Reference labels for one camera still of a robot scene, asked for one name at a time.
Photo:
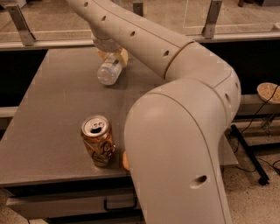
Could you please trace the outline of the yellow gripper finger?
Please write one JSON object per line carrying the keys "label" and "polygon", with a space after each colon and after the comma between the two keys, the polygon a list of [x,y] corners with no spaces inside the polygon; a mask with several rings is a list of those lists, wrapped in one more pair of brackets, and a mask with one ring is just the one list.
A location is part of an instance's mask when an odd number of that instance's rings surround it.
{"label": "yellow gripper finger", "polygon": [[97,53],[102,61],[105,61],[107,59],[107,57],[109,56],[109,54],[107,52],[104,52],[100,49],[97,50]]}
{"label": "yellow gripper finger", "polygon": [[116,52],[115,56],[121,63],[122,67],[126,67],[128,65],[129,56],[128,56],[128,52],[124,48],[120,48]]}

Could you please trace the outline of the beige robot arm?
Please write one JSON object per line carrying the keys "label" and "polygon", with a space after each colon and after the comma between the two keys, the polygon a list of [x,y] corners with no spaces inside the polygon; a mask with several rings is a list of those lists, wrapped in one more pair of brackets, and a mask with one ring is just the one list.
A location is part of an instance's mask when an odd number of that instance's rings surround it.
{"label": "beige robot arm", "polygon": [[219,144],[241,102],[223,59],[111,0],[67,0],[94,44],[125,48],[166,83],[139,98],[124,127],[129,170],[146,224],[232,224]]}

